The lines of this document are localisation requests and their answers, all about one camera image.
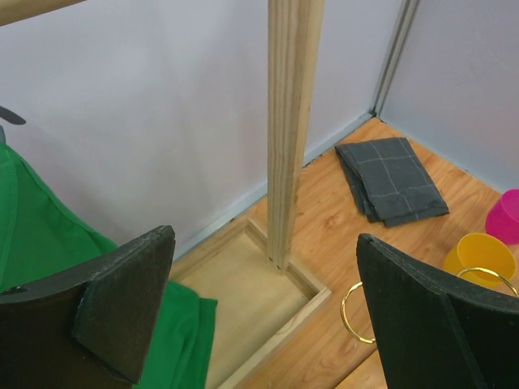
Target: magenta cup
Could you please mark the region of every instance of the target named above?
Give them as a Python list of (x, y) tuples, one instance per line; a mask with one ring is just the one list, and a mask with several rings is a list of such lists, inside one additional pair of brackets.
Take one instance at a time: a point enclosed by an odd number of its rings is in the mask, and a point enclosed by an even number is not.
[(519, 244), (519, 189), (501, 195), (488, 212), (485, 231), (505, 245)]

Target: wooden rod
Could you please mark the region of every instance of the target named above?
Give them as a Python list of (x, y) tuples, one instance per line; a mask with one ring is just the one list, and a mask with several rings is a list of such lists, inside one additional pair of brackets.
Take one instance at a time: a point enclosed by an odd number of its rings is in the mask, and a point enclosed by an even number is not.
[(268, 256), (289, 263), (324, 0), (268, 0)]
[(84, 0), (0, 0), (0, 27), (82, 1)]

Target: green fabric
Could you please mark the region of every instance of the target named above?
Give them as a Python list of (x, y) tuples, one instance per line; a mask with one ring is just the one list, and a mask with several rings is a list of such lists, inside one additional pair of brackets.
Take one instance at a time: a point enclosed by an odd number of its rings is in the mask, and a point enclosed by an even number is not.
[[(117, 246), (68, 210), (28, 163), (0, 143), (0, 291)], [(168, 283), (139, 389), (204, 388), (217, 302)]]

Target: golden hoop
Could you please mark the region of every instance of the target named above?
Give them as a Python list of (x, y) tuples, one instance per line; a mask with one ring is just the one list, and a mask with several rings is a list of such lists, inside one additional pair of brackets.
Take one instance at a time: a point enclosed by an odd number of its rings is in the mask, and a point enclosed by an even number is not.
[(355, 284), (354, 286), (352, 286), (350, 288), (350, 290), (348, 292), (346, 292), (344, 294), (344, 297), (342, 298), (342, 303), (341, 303), (341, 317), (342, 317), (342, 322), (344, 323), (344, 327), (346, 327), (346, 330), (348, 330), (348, 332), (356, 339), (356, 340), (359, 340), (363, 343), (368, 343), (368, 344), (374, 344), (376, 342), (375, 338), (372, 338), (372, 339), (367, 339), (367, 338), (363, 338), (362, 336), (360, 336), (357, 332), (355, 332), (355, 330), (351, 327), (351, 324), (350, 322), (348, 321), (348, 317), (346, 315), (346, 302), (348, 302), (348, 298), (350, 298), (350, 294), (356, 289), (358, 288), (359, 286), (362, 286), (362, 281)]
[(496, 273), (493, 270), (486, 269), (485, 267), (466, 267), (465, 269), (461, 269), (456, 276), (460, 277), (463, 276), (465, 273), (468, 273), (469, 271), (482, 271), (483, 273), (490, 274), (491, 276), (497, 277), (500, 280), (503, 281), (503, 283), (508, 286), (508, 288), (512, 291), (512, 293), (519, 297), (519, 293), (517, 292), (517, 289), (513, 287), (513, 285), (508, 281), (506, 278), (504, 278), (501, 274)]

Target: yellow cup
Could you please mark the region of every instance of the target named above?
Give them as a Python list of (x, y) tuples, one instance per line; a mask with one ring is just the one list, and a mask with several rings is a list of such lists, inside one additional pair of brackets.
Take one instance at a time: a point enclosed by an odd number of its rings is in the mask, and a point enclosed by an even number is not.
[[(499, 239), (486, 233), (469, 233), (444, 262), (444, 270), (453, 275), (466, 267), (485, 267), (510, 280), (516, 274), (517, 263), (512, 251)], [(490, 289), (502, 284), (498, 278), (480, 271), (467, 272), (462, 278)]]

